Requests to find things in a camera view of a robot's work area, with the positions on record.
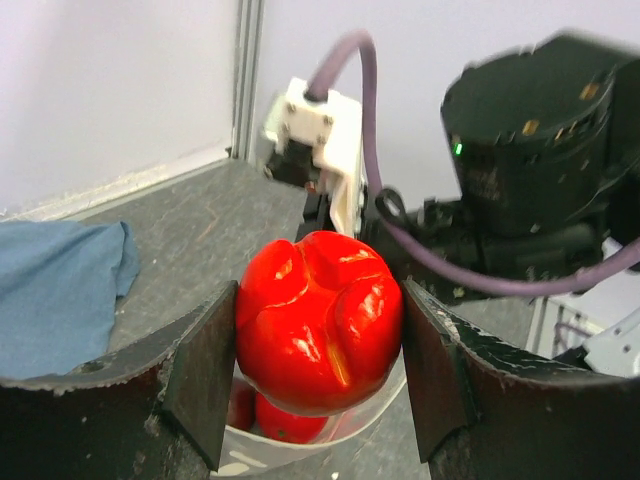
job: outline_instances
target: white mount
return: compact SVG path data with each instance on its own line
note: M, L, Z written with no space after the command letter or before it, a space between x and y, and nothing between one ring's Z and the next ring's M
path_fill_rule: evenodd
M588 338L582 346L587 351L584 361L596 372L637 377L640 375L640 309Z
M313 147L313 164L321 171L315 191L329 194L336 231L355 237L364 207L362 105L334 90L327 102L311 103L304 98L306 90L307 82L291 80L272 105L263 135L279 154L291 140Z

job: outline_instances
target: gray table surface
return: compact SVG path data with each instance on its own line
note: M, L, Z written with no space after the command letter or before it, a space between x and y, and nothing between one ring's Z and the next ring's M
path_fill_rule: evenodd
M276 238L293 239L305 195L228 162L107 208L88 223L128 222L142 269L118 302L110 349L127 345L206 301L216 285L240 279L250 258ZM466 304L467 319L524 346L533 313L521 300ZM371 428L305 460L254 478L428 479L420 465L406 388Z

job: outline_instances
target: white container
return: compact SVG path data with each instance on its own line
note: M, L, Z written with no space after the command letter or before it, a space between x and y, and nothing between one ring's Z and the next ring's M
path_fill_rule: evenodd
M278 442L227 425L218 473L213 477L255 475L310 457L348 440L365 430L396 398L407 382L402 355L398 357L384 386L366 402L331 417L311 444Z

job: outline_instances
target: bell pepper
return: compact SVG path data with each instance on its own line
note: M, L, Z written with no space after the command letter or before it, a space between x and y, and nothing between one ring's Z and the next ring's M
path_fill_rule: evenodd
M285 443L311 443L329 417L301 417L274 407L264 395L256 396L256 421L267 438Z
M236 355L278 408L329 416L377 392L400 353L402 293L364 243L318 231L276 240L249 263L236 297Z
M227 425L248 432L256 420L256 391L244 380L233 377L227 407Z

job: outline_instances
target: blue cloth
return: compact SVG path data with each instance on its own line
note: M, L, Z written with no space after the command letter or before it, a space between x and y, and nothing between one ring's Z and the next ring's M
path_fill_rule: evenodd
M66 374L103 355L138 272L130 227L0 223L0 377Z

